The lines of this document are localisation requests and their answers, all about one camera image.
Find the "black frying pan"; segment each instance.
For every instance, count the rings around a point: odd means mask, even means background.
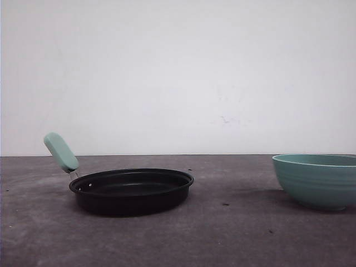
[[[69,184],[83,209],[102,215],[143,215],[170,209],[188,196],[194,178],[182,171],[127,169],[80,177],[79,163],[63,138],[49,133],[44,142],[62,169],[75,177]]]

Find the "pan handle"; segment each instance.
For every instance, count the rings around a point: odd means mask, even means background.
[[[43,142],[63,171],[71,174],[72,178],[79,177],[79,173],[76,171],[79,168],[79,162],[59,134],[50,132],[43,138]]]

